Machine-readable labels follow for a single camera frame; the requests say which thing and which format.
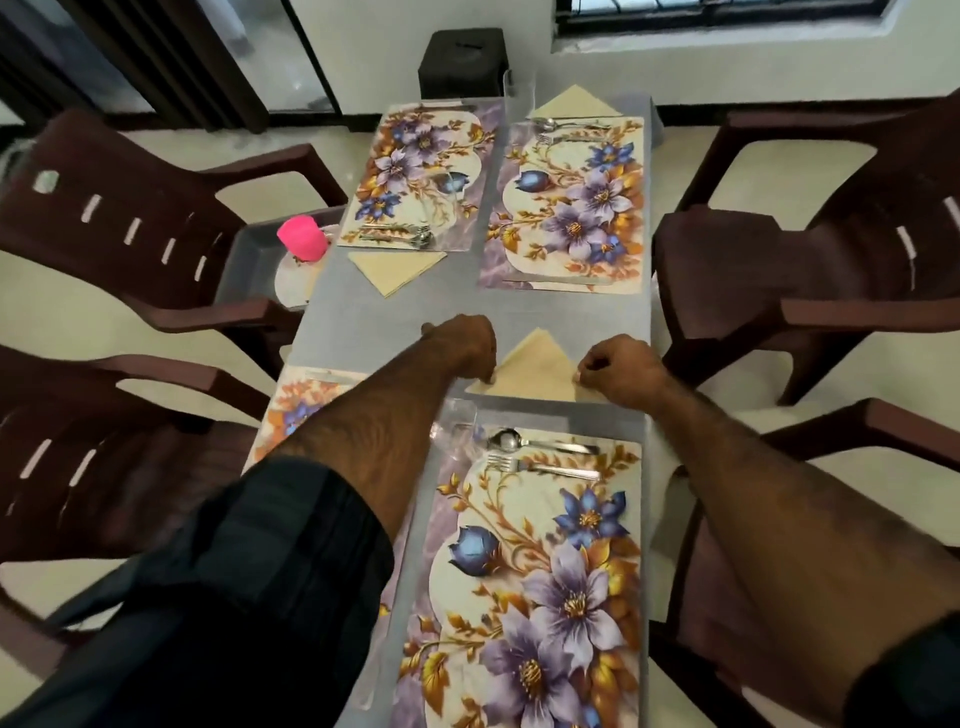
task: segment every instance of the fork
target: fork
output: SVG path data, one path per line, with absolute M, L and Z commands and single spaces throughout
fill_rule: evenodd
M 579 468 L 558 468 L 555 465 L 542 465 L 541 463 L 527 463 L 525 468 L 520 467 L 520 462 L 515 457 L 503 455 L 497 452 L 487 453 L 487 465 L 501 473 L 523 473 L 531 471 L 534 473 L 552 473 L 554 475 L 566 475 L 567 477 L 579 477 L 581 480 L 599 480 L 598 471 L 583 471 Z

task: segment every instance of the human arm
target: human arm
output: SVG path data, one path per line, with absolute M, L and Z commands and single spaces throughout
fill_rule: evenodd
M 324 463 L 353 486 L 393 539 L 457 376 L 489 380 L 496 339 L 485 316 L 423 327 L 422 338 L 315 413 L 275 450 Z
M 584 386 L 650 414 L 783 654 L 839 722 L 889 650 L 960 610 L 960 564 L 831 475 L 762 442 L 627 336 L 594 347 Z

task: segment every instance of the spoon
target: spoon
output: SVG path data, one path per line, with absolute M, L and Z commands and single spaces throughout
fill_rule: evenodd
M 595 445 L 575 445 L 573 443 L 543 442 L 525 440 L 515 429 L 501 429 L 488 441 L 491 446 L 503 452 L 516 452 L 520 448 L 534 447 L 554 449 L 560 452 L 572 452 L 575 455 L 599 455 L 600 448 Z

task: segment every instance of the plastic chair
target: plastic chair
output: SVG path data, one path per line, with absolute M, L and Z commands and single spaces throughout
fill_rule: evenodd
M 872 331 L 959 329 L 958 132 L 960 93 L 905 115 L 732 113 L 654 236 L 670 370 L 698 386 L 753 349 L 788 352 L 780 404 L 795 404 Z M 877 153 L 805 231 L 707 207 L 740 151 L 770 139 Z
M 0 188 L 0 249 L 102 288 L 160 331 L 221 331 L 276 379 L 302 312 L 214 297 L 244 227 L 217 191 L 278 172 L 302 173 L 330 206 L 347 202 L 309 144 L 190 172 L 70 109 Z
M 763 439 L 799 460 L 881 447 L 960 473 L 960 432 L 881 400 L 862 400 Z M 960 556 L 960 549 L 949 551 Z M 650 624 L 650 657 L 718 728 L 771 728 L 743 697 L 742 686 L 827 724 L 803 677 L 780 656 L 699 503 L 678 558 L 666 622 Z
M 155 356 L 67 362 L 0 347 L 0 377 L 0 564 L 148 550 L 240 475 L 255 427 L 166 409 L 121 379 L 179 384 L 256 419 L 270 400 L 226 372 Z M 37 676 L 88 636 L 49 632 L 0 587 L 0 646 Z

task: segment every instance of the napkin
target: napkin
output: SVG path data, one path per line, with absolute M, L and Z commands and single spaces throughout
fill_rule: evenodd
M 347 257 L 387 298 L 443 260 L 446 253 L 348 253 Z
M 575 119 L 596 116 L 623 116 L 616 109 L 604 104 L 596 96 L 572 85 L 560 96 L 536 109 L 531 116 L 544 116 L 553 119 Z
M 496 368 L 493 384 L 476 381 L 467 391 L 526 400 L 607 401 L 603 395 L 574 384 L 576 371 L 576 365 L 550 332 L 535 328 Z

